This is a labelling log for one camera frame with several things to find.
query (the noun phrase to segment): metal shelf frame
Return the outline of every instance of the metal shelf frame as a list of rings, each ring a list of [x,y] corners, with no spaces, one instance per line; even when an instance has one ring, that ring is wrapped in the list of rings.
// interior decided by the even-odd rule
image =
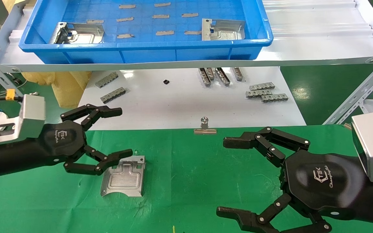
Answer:
[[[0,84],[4,73],[111,71],[164,68],[340,65],[373,63],[373,8],[368,0],[263,0],[274,42],[254,61],[178,61],[136,64],[44,64],[18,47],[34,6],[14,5],[0,31]],[[373,91],[373,72],[324,124],[341,124]]]

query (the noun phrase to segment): green mat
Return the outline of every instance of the green mat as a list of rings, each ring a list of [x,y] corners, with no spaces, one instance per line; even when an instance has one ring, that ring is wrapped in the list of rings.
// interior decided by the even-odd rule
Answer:
[[[222,147],[225,136],[259,129],[90,131],[89,144],[105,154],[131,148],[145,155],[143,197],[102,198],[101,176],[67,174],[61,165],[6,175],[0,177],[0,233],[172,233],[172,226],[177,233],[238,233],[237,222],[216,216],[217,206],[260,213],[281,194],[279,169],[256,150]],[[309,139],[310,152],[356,156],[351,131],[342,126],[279,129]],[[327,221],[335,233],[373,231],[371,223]],[[288,207],[272,224],[285,230],[310,221]]]

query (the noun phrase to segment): metal sheet part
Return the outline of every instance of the metal sheet part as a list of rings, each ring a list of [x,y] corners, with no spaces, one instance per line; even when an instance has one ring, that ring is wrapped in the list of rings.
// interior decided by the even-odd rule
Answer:
[[[249,99],[261,97],[262,95],[273,94],[270,90],[247,91],[245,96]]]
[[[215,128],[208,128],[208,121],[206,116],[201,118],[201,128],[194,129],[194,134],[216,134]]]
[[[183,18],[190,18],[190,17],[197,17],[198,13],[188,13],[188,14],[182,14]]]
[[[222,83],[226,86],[230,85],[230,80],[228,79],[227,75],[222,70],[222,68],[218,67],[218,68],[215,68],[215,70],[218,74],[218,77],[220,77],[220,80],[222,81]]]
[[[201,35],[202,31],[185,31],[185,35]]]
[[[169,15],[152,15],[153,19],[169,19]]]
[[[105,103],[112,101],[113,99],[116,99],[117,97],[125,93],[126,93],[126,90],[123,87],[120,87],[119,89],[114,90],[111,93],[101,97],[100,100],[105,104]]]
[[[108,168],[103,175],[100,195],[120,192],[127,196],[142,196],[145,156],[121,159],[116,168]]]
[[[171,3],[155,3],[155,7],[170,6]]]
[[[241,73],[240,68],[234,67],[234,68],[232,68],[232,70],[234,72],[234,75],[235,75],[235,78],[237,79],[237,81],[242,81],[243,80],[243,73]]]
[[[107,84],[109,84],[111,81],[115,80],[118,77],[119,77],[119,75],[117,75],[116,72],[113,72],[113,73],[109,74],[108,76],[102,78],[100,81],[97,81],[95,83],[95,85],[98,88],[102,88],[102,87],[106,86]]]
[[[199,74],[201,75],[202,81],[204,84],[209,87],[211,85],[211,81],[207,75],[207,72],[205,71],[204,68],[199,68]]]
[[[289,97],[286,94],[270,94],[270,95],[262,95],[262,102],[277,102],[277,101],[287,101]]]
[[[87,20],[86,21],[88,24],[102,24],[104,23],[105,21],[104,20]]]
[[[135,8],[136,5],[120,5],[119,9],[132,9]]]
[[[135,37],[135,36],[133,34],[120,34],[120,35],[117,35],[118,39],[132,38],[132,37]]]
[[[58,22],[49,44],[99,44],[104,34],[101,24]]]
[[[202,19],[202,40],[243,40],[244,27],[245,21],[241,20]]]
[[[134,18],[133,17],[128,17],[128,18],[122,18],[122,19],[117,19],[117,22],[125,22],[125,21],[132,21]]]
[[[173,34],[175,34],[175,32],[174,31],[157,31],[156,32],[156,35],[157,36],[166,36],[166,35],[173,35]]]
[[[214,78],[215,78],[215,69],[214,68],[205,68],[205,72],[207,73],[208,78],[210,78],[210,80],[214,80]]]
[[[276,86],[272,83],[261,83],[261,84],[255,84],[250,86],[250,90],[265,90],[265,89],[274,89]]]

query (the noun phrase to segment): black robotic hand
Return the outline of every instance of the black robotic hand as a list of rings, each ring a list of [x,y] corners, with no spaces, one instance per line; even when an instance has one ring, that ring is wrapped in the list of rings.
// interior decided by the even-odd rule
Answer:
[[[86,115],[81,125],[74,122]],[[69,173],[101,175],[107,168],[118,165],[120,159],[132,156],[132,149],[105,155],[87,145],[85,131],[101,117],[120,115],[121,108],[85,105],[62,114],[62,123],[45,124],[38,138],[0,144],[0,176],[61,162]],[[84,154],[99,163],[76,163]]]
[[[272,143],[295,151],[288,158]],[[339,154],[312,154],[306,139],[266,127],[258,132],[244,132],[238,138],[224,138],[225,148],[255,148],[277,168],[281,195],[257,215],[250,211],[218,207],[217,215],[237,220],[241,230],[255,233],[279,233],[270,221],[287,205],[308,217],[312,225],[284,230],[282,233],[326,233],[332,230],[323,220],[373,222],[373,183],[357,157]]]

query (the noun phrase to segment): silver metal bracket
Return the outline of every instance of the silver metal bracket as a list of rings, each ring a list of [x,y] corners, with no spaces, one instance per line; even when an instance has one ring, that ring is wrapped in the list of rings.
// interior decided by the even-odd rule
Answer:
[[[323,124],[342,124],[349,115],[364,102],[373,91],[373,72],[358,88],[329,116]]]
[[[201,128],[194,129],[194,134],[216,134],[215,128],[208,128],[208,118],[201,118]]]
[[[142,196],[145,156],[130,156],[120,160],[116,168],[111,167],[103,175],[100,195],[121,192],[127,196]]]

